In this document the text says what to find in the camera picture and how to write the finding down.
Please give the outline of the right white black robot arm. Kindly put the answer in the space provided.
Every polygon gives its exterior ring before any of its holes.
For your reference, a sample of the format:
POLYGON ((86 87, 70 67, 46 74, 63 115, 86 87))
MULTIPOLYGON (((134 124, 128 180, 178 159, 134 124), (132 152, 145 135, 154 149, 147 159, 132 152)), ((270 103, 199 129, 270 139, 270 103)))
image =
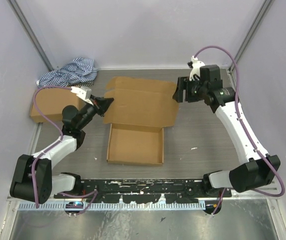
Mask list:
POLYGON ((235 147, 239 161, 236 168, 204 174, 202 187, 206 196, 214 197, 220 189, 228 188, 269 197, 284 194, 284 183, 277 172, 280 159, 269 154, 254 134, 242 112, 237 91, 223 87, 220 77, 198 77, 192 81, 184 76, 177 80, 173 99, 178 103, 204 101, 222 122, 235 147))

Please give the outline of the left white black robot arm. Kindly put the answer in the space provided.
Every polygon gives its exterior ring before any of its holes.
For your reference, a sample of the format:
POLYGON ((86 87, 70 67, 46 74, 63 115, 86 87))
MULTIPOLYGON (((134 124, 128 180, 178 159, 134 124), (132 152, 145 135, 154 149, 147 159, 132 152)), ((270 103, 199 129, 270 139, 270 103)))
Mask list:
POLYGON ((70 172, 53 175, 52 169, 80 148, 86 135, 83 128, 95 115, 102 117, 113 101, 112 97, 92 95, 81 109, 73 105, 64 107, 59 138, 42 151, 33 155, 23 154, 18 158, 10 196, 37 205, 57 194, 79 198, 83 192, 81 177, 70 172))

